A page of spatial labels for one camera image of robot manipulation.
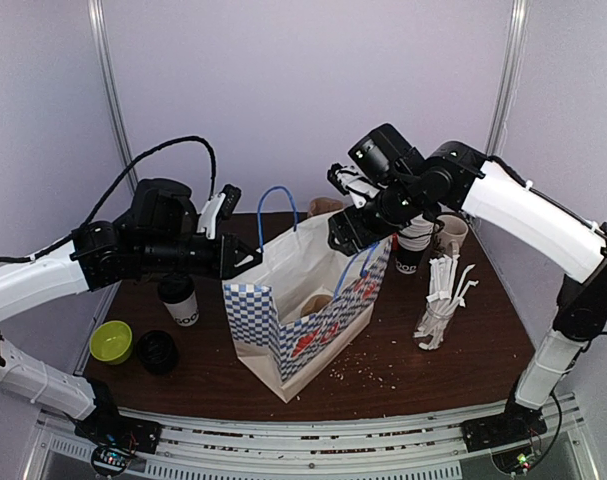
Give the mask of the stack of paper cups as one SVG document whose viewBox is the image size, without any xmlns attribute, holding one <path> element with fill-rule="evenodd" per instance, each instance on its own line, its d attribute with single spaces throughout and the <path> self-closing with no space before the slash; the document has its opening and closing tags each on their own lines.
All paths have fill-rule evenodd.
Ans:
<svg viewBox="0 0 607 480">
<path fill-rule="evenodd" d="M 414 274 L 431 243 L 434 223 L 418 216 L 397 233 L 395 267 L 404 274 Z"/>
</svg>

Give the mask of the single white paper cup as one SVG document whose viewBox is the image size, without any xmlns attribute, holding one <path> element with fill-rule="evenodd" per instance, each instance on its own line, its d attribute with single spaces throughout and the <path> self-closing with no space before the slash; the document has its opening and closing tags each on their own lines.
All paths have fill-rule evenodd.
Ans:
<svg viewBox="0 0 607 480">
<path fill-rule="evenodd" d="M 165 305 L 172 319 L 181 327 L 193 326 L 199 320 L 200 312 L 196 292 L 184 302 L 178 304 L 163 304 Z"/>
</svg>

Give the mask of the black plastic cup lid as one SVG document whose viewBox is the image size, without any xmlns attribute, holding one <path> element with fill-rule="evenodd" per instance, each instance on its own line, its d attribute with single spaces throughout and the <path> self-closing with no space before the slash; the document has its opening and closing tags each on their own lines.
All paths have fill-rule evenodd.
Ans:
<svg viewBox="0 0 607 480">
<path fill-rule="evenodd" d="M 189 276 L 167 276 L 157 285 L 159 299 L 166 304 L 178 304 L 188 300 L 195 293 L 194 282 Z"/>
</svg>

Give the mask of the blue checkered paper bag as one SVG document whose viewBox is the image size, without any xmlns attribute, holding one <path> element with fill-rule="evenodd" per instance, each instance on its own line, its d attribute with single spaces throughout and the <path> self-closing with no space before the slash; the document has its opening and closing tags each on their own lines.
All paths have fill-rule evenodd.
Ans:
<svg viewBox="0 0 607 480">
<path fill-rule="evenodd" d="M 222 284 L 238 359 L 280 400 L 296 397 L 369 324 L 390 240 L 344 255 L 327 242 L 328 214 L 295 219 L 261 264 Z"/>
</svg>

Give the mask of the single brown pulp cup carrier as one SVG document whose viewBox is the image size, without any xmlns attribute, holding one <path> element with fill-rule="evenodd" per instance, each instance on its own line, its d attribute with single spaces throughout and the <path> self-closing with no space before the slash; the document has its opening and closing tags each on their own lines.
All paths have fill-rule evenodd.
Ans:
<svg viewBox="0 0 607 480">
<path fill-rule="evenodd" d="M 332 300 L 333 297 L 327 294 L 317 294 L 311 296 L 302 306 L 300 310 L 300 317 L 303 318 L 320 312 Z"/>
</svg>

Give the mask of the stack of black cup lids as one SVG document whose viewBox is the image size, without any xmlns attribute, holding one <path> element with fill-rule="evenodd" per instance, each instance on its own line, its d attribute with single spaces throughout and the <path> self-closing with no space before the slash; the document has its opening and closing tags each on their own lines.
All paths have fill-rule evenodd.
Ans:
<svg viewBox="0 0 607 480">
<path fill-rule="evenodd" d="M 153 375 L 169 374 L 179 361 L 179 352 L 173 337 L 163 330 L 144 333 L 137 341 L 135 351 L 143 368 Z"/>
</svg>

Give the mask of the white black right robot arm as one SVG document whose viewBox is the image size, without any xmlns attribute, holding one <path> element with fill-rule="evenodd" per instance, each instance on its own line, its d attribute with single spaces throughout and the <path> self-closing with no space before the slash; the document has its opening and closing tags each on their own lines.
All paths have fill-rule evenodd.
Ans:
<svg viewBox="0 0 607 480">
<path fill-rule="evenodd" d="M 353 200 L 328 221 L 332 249 L 354 255 L 447 207 L 496 225 L 562 268 L 556 316 L 496 419 L 502 440 L 518 440 L 607 323 L 607 223 L 579 219 L 499 158 L 458 141 L 424 158 L 404 143 L 365 138 L 349 155 L 353 166 L 333 164 L 327 172 Z"/>
</svg>

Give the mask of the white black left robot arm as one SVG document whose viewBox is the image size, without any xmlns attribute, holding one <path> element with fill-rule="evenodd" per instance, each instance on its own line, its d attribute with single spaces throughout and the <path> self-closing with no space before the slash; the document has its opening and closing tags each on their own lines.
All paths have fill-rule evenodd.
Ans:
<svg viewBox="0 0 607 480">
<path fill-rule="evenodd" d="M 19 263 L 0 266 L 0 323 L 58 298 L 93 292 L 149 274 L 228 280 L 262 255 L 218 224 L 231 218 L 241 191 L 227 184 L 202 210 L 191 190 L 169 179 L 139 182 L 130 207 L 114 221 L 89 222 L 67 239 Z M 86 420 L 106 444 L 127 433 L 107 388 L 68 375 L 15 347 L 0 332 L 0 388 Z"/>
</svg>

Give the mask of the brown pulp cup carrier stack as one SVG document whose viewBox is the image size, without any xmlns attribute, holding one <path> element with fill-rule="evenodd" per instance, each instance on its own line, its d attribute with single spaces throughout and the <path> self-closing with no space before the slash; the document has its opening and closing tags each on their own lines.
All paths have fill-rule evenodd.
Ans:
<svg viewBox="0 0 607 480">
<path fill-rule="evenodd" d="M 308 216 L 318 216 L 330 212 L 340 211 L 345 207 L 341 200 L 329 198 L 329 197 L 317 197 L 314 198 L 308 207 Z"/>
</svg>

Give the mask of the beige ceramic mug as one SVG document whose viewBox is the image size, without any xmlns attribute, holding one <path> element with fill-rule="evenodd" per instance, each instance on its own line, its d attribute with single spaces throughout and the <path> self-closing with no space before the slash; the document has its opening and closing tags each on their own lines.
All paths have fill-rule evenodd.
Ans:
<svg viewBox="0 0 607 480">
<path fill-rule="evenodd" d="M 443 223 L 434 240 L 434 255 L 453 257 L 459 255 L 469 232 L 467 222 L 459 215 L 446 213 L 439 217 Z"/>
</svg>

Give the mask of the glass of wrapped straws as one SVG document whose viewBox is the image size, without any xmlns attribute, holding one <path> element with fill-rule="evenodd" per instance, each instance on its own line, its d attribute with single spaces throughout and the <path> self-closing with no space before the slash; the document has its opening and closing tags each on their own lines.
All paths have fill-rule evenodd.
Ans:
<svg viewBox="0 0 607 480">
<path fill-rule="evenodd" d="M 468 291 L 479 284 L 478 280 L 469 278 L 469 273 L 475 268 L 474 264 L 459 271 L 462 266 L 459 254 L 431 259 L 429 265 L 425 309 L 413 332 L 413 340 L 424 351 L 434 351 L 441 347 L 454 314 L 458 309 L 466 307 Z"/>
</svg>

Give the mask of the green bowl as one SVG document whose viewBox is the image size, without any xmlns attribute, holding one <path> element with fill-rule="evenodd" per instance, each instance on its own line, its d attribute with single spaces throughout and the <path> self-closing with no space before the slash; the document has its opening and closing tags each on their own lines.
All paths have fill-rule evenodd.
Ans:
<svg viewBox="0 0 607 480">
<path fill-rule="evenodd" d="M 102 324 L 92 334 L 89 343 L 91 356 L 108 365 L 120 365 L 133 351 L 133 334 L 130 326 L 120 320 Z"/>
</svg>

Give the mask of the right aluminium frame post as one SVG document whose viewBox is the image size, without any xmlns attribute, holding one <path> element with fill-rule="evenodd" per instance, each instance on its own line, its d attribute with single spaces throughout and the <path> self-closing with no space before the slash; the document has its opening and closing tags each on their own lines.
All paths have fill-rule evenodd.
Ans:
<svg viewBox="0 0 607 480">
<path fill-rule="evenodd" d="M 501 153 L 503 141 L 507 135 L 509 111 L 518 89 L 529 10 L 530 2 L 528 0 L 512 2 L 502 72 L 485 147 L 485 151 L 489 155 Z"/>
</svg>

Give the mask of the aluminium frame post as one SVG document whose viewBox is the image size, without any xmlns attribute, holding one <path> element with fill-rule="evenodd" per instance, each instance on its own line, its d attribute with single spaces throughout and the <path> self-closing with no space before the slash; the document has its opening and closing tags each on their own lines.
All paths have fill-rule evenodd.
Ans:
<svg viewBox="0 0 607 480">
<path fill-rule="evenodd" d="M 104 5 L 101 0 L 88 0 L 89 22 L 102 75 L 109 118 L 115 137 L 119 159 L 128 167 L 134 159 L 127 136 L 124 117 L 119 101 L 113 63 L 110 54 L 108 32 L 105 23 Z"/>
<path fill-rule="evenodd" d="M 501 153 L 503 141 L 507 135 L 509 111 L 518 89 L 529 10 L 530 2 L 528 0 L 512 2 L 502 72 L 485 147 L 485 151 L 489 155 Z"/>
</svg>

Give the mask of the left aluminium frame post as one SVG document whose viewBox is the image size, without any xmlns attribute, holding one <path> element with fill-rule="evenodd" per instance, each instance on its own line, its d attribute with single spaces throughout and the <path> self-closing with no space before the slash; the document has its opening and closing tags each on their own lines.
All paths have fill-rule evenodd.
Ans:
<svg viewBox="0 0 607 480">
<path fill-rule="evenodd" d="M 108 32 L 105 23 L 104 5 L 101 0 L 88 0 L 89 22 L 102 75 L 109 118 L 115 137 L 119 159 L 128 167 L 134 159 L 127 136 L 124 117 L 119 101 L 113 63 L 110 54 Z"/>
</svg>

